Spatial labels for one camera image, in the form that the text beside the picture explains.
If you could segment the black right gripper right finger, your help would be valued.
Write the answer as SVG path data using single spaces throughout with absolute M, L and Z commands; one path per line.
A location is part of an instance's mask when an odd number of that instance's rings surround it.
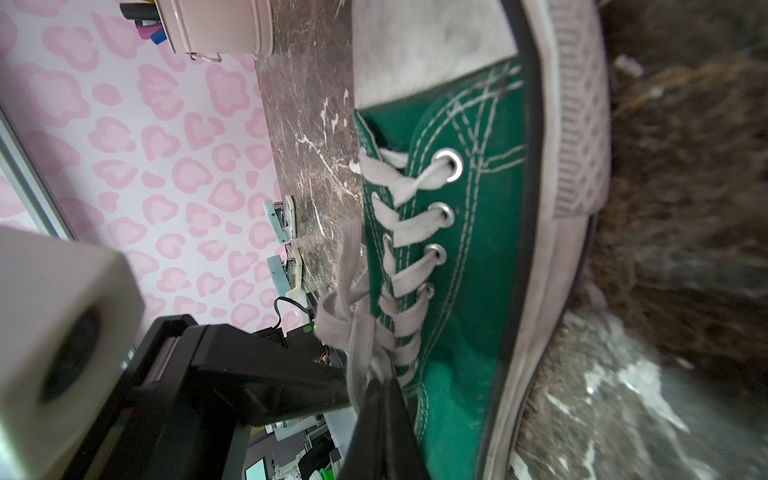
M 384 478 L 427 480 L 429 473 L 416 441 L 399 383 L 388 379 L 384 393 Z

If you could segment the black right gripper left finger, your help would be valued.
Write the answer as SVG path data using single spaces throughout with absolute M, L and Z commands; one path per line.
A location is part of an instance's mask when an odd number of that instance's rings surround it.
M 383 386 L 372 380 L 345 457 L 340 480 L 381 480 L 384 478 Z

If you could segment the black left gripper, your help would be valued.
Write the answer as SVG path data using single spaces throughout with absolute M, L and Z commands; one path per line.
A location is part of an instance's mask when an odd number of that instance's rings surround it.
M 350 405 L 345 371 L 231 325 L 154 321 L 65 479 L 239 479 L 251 426 Z

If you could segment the white shoelace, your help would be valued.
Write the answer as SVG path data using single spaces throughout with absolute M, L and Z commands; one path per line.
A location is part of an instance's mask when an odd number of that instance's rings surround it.
M 444 202 L 435 202 L 426 211 L 402 220 L 398 209 L 421 191 L 438 190 L 457 181 L 463 173 L 463 160 L 451 148 L 440 149 L 415 177 L 402 173 L 407 163 L 406 154 L 386 149 L 376 157 L 359 154 L 364 180 L 386 188 L 391 197 L 385 202 L 373 193 L 371 204 L 374 219 L 385 230 L 382 268 L 386 283 L 378 305 L 393 325 L 380 325 L 370 313 L 369 280 L 355 276 L 363 241 L 361 220 L 349 221 L 342 228 L 337 288 L 318 307 L 318 338 L 347 354 L 346 384 L 355 411 L 361 410 L 372 380 L 396 380 L 404 386 L 413 378 L 421 329 L 434 296 L 429 278 L 448 259 L 446 249 L 430 239 L 453 225 L 453 210 Z

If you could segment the green canvas sneaker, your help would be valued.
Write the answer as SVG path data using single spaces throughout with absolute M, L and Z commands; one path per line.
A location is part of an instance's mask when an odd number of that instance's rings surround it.
M 583 266 L 610 179 L 605 46 L 592 1 L 357 1 L 360 152 L 404 153 L 415 177 L 440 149 L 461 177 L 399 207 L 455 215 L 431 242 L 445 264 L 401 386 L 430 479 L 502 479 L 533 376 Z M 382 237 L 362 176 L 370 313 L 391 327 Z

